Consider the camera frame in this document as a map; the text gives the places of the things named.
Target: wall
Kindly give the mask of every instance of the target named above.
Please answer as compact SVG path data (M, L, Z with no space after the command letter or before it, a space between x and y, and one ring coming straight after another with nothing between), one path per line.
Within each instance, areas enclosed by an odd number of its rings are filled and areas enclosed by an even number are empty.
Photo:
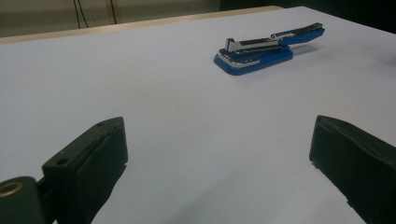
M80 3L90 27L115 21L124 23L213 12L219 8L217 0L80 0ZM85 28L80 12L78 15L81 28ZM72 29L78 29L74 0L0 0L0 37Z

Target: stapler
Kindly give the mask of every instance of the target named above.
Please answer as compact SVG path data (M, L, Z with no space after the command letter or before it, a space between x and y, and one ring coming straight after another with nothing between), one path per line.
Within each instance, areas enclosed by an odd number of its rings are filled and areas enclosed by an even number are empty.
M266 38L245 41L228 38L225 48L219 50L214 63L230 75L244 75L290 60L293 57L293 52L289 45L306 43L318 38L323 33L323 25L317 22Z

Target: blue stapler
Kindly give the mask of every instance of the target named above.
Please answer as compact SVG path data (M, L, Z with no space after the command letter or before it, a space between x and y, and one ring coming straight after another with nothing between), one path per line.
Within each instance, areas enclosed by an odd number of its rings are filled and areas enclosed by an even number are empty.
M289 45L302 44L323 35L323 25L312 25L271 35L271 37L235 41L226 40L225 48L215 57L217 64L226 73L233 76L282 63L293 57Z

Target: screw hole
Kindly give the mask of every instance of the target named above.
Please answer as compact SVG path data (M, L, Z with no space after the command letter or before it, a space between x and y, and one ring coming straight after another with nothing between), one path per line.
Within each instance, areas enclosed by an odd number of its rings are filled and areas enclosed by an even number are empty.
M22 182L8 183L8 184L0 187L0 198L11 195L11 194L17 192L18 190L22 189L22 187L23 187Z
M69 161L68 159L61 159L61 160L57 161L56 164L65 165L68 161Z

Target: cable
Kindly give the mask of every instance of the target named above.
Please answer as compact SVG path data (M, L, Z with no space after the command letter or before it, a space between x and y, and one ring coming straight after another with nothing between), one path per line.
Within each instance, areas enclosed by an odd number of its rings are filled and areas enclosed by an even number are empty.
M81 29L79 25L79 16L78 16L78 11L77 11L77 5L76 5L76 0L73 0L73 3L75 5L75 10L76 10L76 17L77 17L77 22L78 22L78 29Z
M82 11L81 3L79 2L79 0L77 0L77 1L78 1L78 5L79 5L79 11L81 12L81 15L82 15L82 19L84 20L85 25L87 26L87 28L90 28L90 27L88 26L87 21L85 20L85 16L84 16L84 12Z
M115 12L115 10L114 10L113 0L110 0L110 4L111 4L111 12L113 13L114 23L117 24L116 12Z

